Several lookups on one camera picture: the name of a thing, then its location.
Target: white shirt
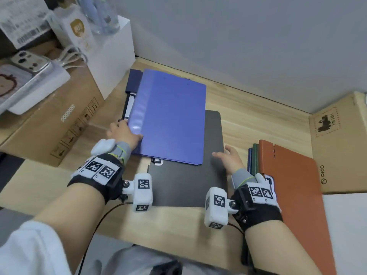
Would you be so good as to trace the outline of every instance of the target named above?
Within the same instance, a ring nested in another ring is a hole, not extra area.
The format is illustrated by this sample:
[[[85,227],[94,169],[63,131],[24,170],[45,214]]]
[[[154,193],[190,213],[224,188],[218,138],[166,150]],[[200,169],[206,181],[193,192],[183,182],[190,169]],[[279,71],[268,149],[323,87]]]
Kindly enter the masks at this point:
[[[149,275],[154,266],[173,260],[182,263],[183,275],[229,274],[219,268],[178,259],[141,246],[117,251],[103,271],[96,261],[87,274]],[[0,248],[0,275],[8,274],[71,275],[62,243],[52,227],[28,221],[11,234]]]

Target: left hand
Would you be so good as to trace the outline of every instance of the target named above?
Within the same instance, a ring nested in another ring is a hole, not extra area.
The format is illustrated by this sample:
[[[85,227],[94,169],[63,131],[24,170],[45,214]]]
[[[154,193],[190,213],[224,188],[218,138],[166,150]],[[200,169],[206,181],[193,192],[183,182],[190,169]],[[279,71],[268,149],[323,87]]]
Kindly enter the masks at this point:
[[[110,129],[106,132],[108,139],[115,139],[116,142],[123,141],[128,143],[131,150],[134,150],[138,143],[143,139],[143,135],[132,134],[130,128],[127,126],[127,120],[120,122],[113,122],[110,124]]]

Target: paper sheet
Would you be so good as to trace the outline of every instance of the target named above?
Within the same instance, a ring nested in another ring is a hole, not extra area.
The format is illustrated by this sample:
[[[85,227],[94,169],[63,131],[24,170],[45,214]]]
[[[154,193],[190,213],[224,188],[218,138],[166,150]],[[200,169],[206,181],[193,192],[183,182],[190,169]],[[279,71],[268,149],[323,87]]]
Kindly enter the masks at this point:
[[[44,0],[0,0],[0,29],[20,49],[50,30]]]

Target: cardboard box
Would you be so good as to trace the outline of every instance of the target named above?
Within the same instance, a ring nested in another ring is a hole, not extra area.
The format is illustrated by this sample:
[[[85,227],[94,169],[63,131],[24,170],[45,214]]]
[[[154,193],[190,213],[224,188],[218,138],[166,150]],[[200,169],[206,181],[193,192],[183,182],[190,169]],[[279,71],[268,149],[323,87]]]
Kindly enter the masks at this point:
[[[71,79],[29,111],[0,116],[0,151],[51,166],[61,163],[104,103],[87,67],[68,71]]]
[[[367,192],[367,106],[354,92],[310,116],[313,158],[325,194]]]

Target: white wall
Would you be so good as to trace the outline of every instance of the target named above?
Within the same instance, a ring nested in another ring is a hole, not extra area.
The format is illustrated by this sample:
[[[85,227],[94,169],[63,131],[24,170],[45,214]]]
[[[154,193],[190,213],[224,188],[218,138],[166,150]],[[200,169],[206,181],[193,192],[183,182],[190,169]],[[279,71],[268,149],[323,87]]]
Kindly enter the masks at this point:
[[[137,55],[315,112],[367,90],[367,0],[115,0]]]

